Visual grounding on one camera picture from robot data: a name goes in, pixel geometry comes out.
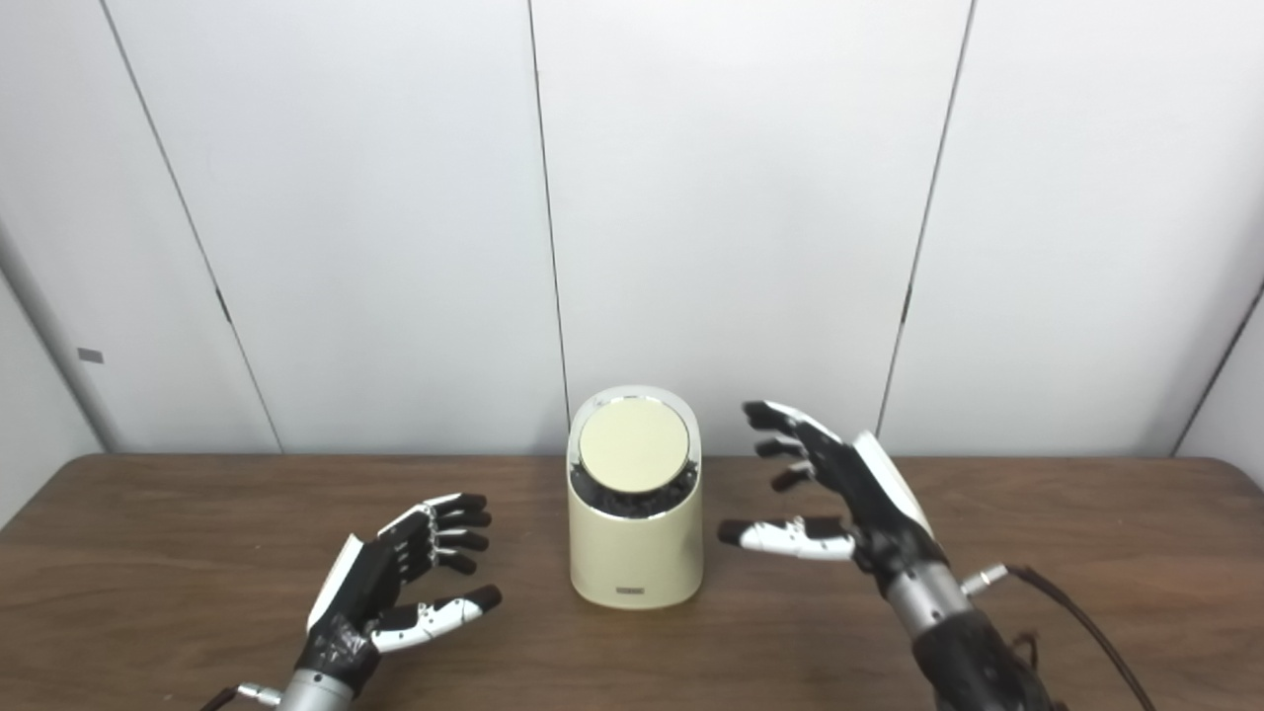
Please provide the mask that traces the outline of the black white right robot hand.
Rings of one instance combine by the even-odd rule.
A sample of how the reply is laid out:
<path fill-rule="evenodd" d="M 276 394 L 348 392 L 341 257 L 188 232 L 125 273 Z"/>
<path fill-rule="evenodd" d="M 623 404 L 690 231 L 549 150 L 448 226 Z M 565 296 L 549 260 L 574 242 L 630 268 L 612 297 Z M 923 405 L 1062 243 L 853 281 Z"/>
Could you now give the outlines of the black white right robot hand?
<path fill-rule="evenodd" d="M 881 595 L 913 567 L 949 563 L 916 495 L 870 431 L 846 440 L 804 411 L 767 400 L 746 401 L 742 411 L 755 431 L 774 433 L 755 447 L 757 455 L 796 458 L 771 490 L 817 483 L 844 500 L 849 520 L 839 514 L 724 520 L 717 530 L 722 543 L 804 560 L 849 560 Z"/>

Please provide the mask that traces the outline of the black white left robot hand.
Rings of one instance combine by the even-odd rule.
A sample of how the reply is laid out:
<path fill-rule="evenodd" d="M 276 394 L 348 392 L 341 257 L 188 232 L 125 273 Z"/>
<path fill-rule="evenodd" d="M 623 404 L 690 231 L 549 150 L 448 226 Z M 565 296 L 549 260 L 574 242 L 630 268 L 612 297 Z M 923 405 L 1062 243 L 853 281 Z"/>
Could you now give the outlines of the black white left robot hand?
<path fill-rule="evenodd" d="M 473 552 L 489 547 L 487 497 L 455 492 L 398 514 L 369 540 L 348 536 L 306 622 L 296 671 L 360 697 L 382 658 L 427 644 L 485 616 L 503 595 L 487 584 L 423 603 L 399 603 L 404 586 L 428 572 L 473 576 Z"/>

